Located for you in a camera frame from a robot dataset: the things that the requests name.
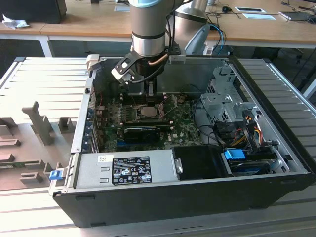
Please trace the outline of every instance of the power supply label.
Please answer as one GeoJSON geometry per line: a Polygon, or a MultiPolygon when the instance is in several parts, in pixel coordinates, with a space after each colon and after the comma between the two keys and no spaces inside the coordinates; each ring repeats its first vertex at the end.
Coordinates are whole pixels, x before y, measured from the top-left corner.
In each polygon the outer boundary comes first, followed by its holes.
{"type": "Polygon", "coordinates": [[[112,184],[151,183],[152,171],[149,157],[114,158],[112,168],[112,184]]]}

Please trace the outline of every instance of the blue tab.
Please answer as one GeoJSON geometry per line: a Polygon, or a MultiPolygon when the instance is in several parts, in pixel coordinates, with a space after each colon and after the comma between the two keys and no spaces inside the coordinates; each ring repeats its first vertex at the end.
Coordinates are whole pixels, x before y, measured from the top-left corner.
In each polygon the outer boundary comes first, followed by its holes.
{"type": "Polygon", "coordinates": [[[231,149],[224,152],[226,159],[246,159],[242,150],[231,149]]]}
{"type": "Polygon", "coordinates": [[[53,170],[49,175],[50,180],[61,180],[63,179],[63,172],[61,170],[53,170]]]}

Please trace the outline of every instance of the motherboard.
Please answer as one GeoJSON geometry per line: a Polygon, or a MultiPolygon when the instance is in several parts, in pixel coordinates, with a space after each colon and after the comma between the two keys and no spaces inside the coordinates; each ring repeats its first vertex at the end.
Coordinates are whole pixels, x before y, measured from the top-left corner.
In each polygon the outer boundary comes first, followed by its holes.
{"type": "Polygon", "coordinates": [[[184,95],[162,96],[148,106],[137,96],[110,100],[101,119],[103,152],[164,150],[201,145],[184,95]]]}

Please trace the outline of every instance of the wooden desk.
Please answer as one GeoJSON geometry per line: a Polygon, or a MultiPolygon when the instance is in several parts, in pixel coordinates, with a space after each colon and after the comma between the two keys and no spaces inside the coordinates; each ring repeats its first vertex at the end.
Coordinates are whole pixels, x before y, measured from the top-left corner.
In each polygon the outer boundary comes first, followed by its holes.
{"type": "MultiPolygon", "coordinates": [[[[267,14],[291,11],[281,5],[281,0],[221,0],[228,3],[234,12],[235,6],[263,8],[267,14]]],[[[291,0],[292,6],[311,7],[312,3],[291,0]]],[[[0,38],[39,40],[44,54],[54,56],[51,40],[75,41],[115,41],[131,42],[129,12],[114,11],[115,3],[66,0],[67,15],[61,24],[30,23],[31,27],[12,30],[0,25],[0,38]]],[[[211,8],[222,13],[222,5],[211,8]]],[[[316,46],[316,26],[307,22],[287,22],[281,15],[273,15],[276,20],[246,19],[239,14],[221,14],[219,24],[226,32],[226,45],[314,48],[316,46]]],[[[212,46],[218,41],[219,34],[211,31],[207,44],[212,46]]]]}
{"type": "Polygon", "coordinates": [[[25,34],[25,35],[40,35],[40,30],[44,27],[45,23],[34,22],[29,27],[11,29],[4,24],[0,24],[0,34],[25,34]]]}
{"type": "Polygon", "coordinates": [[[46,24],[42,35],[131,37],[130,13],[114,11],[115,3],[66,0],[66,4],[63,22],[46,24]]]}
{"type": "MultiPolygon", "coordinates": [[[[46,24],[41,29],[43,35],[64,36],[98,36],[98,37],[128,37],[131,36],[129,12],[114,12],[115,4],[101,2],[90,4],[89,1],[76,2],[66,0],[67,16],[59,25],[46,24]]],[[[266,14],[278,14],[279,11],[291,11],[291,7],[281,5],[280,0],[222,0],[228,3],[234,12],[235,6],[258,7],[264,9],[266,14]]],[[[291,4],[311,7],[312,3],[292,0],[291,4]]],[[[222,5],[210,7],[207,10],[222,13],[222,5]]],[[[291,43],[316,44],[316,26],[307,22],[287,22],[281,15],[274,15],[276,20],[247,19],[239,14],[221,14],[220,27],[226,32],[229,42],[264,42],[264,43],[291,43]]],[[[208,40],[218,40],[217,32],[211,32],[208,40]]]]}
{"type": "MultiPolygon", "coordinates": [[[[228,3],[234,12],[238,12],[235,6],[262,8],[266,14],[278,14],[279,11],[292,11],[289,6],[281,5],[280,0],[221,0],[221,3],[228,3]]],[[[297,10],[298,6],[312,7],[312,3],[291,0],[291,5],[297,10]]],[[[219,11],[222,13],[222,5],[209,7],[207,11],[219,11]]],[[[250,42],[266,44],[296,44],[298,47],[316,46],[316,26],[308,22],[288,21],[281,15],[273,15],[276,20],[247,19],[242,14],[221,14],[219,25],[227,35],[227,43],[250,42]]],[[[218,40],[218,33],[211,32],[208,40],[218,40]]]]}

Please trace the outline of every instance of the sticker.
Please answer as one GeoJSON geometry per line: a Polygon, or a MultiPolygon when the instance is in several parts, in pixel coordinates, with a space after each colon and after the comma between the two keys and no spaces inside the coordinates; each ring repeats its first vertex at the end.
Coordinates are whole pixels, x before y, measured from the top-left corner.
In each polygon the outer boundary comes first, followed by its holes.
{"type": "Polygon", "coordinates": [[[13,165],[3,165],[3,166],[0,166],[0,169],[13,169],[14,166],[13,165]]]}
{"type": "Polygon", "coordinates": [[[98,162],[111,162],[113,158],[114,158],[114,155],[98,156],[98,162]]]}
{"type": "Polygon", "coordinates": [[[111,158],[111,161],[114,185],[143,184],[153,181],[149,157],[111,158]]]}

